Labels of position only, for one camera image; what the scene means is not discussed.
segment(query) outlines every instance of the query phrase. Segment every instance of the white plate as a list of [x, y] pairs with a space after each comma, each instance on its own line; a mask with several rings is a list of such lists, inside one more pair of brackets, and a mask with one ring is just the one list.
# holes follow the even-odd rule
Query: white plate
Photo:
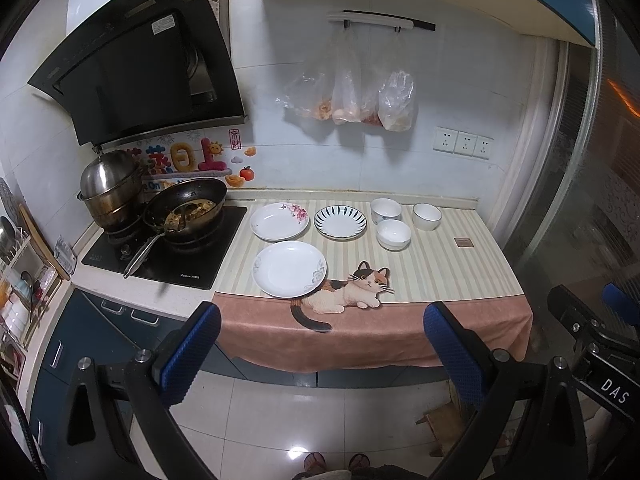
[[278, 242], [254, 260], [254, 282], [276, 298], [297, 298], [314, 290], [326, 275], [326, 260], [313, 245]]
[[354, 207], [331, 205], [316, 213], [314, 225], [327, 238], [348, 240], [364, 231], [367, 219]]
[[267, 204], [251, 215], [251, 231], [268, 242], [295, 238], [308, 225], [308, 213], [290, 202]]

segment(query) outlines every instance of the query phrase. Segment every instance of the blue striped plate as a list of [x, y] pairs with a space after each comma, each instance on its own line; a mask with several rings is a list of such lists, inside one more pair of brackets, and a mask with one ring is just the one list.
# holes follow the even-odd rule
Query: blue striped plate
[[367, 227], [361, 211], [348, 205], [330, 205], [316, 213], [316, 229], [332, 240], [350, 240], [360, 236]]

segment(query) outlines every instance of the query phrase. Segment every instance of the calico cat print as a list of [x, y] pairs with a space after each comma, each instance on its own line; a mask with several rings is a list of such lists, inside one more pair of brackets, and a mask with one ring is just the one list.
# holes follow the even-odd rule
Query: calico cat print
[[291, 301], [291, 313], [303, 327], [316, 332], [329, 332], [329, 323], [308, 318], [301, 306], [310, 307], [316, 314], [340, 314], [346, 306], [377, 308], [380, 306], [378, 294], [393, 292], [389, 287], [390, 271], [386, 267], [375, 270], [368, 262], [361, 262], [346, 282], [324, 280], [315, 291]]

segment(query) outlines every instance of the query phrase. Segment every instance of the small square coaster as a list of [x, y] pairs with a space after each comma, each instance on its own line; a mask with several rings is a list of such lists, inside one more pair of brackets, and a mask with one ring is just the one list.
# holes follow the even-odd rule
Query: small square coaster
[[471, 238], [453, 238], [456, 241], [458, 247], [473, 247], [474, 243]]

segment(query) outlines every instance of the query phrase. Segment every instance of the orange light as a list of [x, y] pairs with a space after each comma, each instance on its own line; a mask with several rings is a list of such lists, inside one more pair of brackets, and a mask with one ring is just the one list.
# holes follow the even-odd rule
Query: orange light
[[628, 110], [633, 115], [635, 115], [636, 117], [640, 118], [640, 112], [638, 110], [636, 110], [636, 108], [634, 107], [633, 103], [631, 102], [629, 97], [626, 96], [626, 94], [623, 91], [623, 89], [620, 88], [620, 86], [618, 86], [618, 84], [616, 82], [612, 81], [611, 79], [607, 79], [607, 83], [609, 83], [611, 85], [611, 88], [613, 88], [616, 91], [616, 94], [618, 94], [620, 96], [620, 99], [622, 99], [622, 102], [625, 104], [625, 106], [628, 108]]

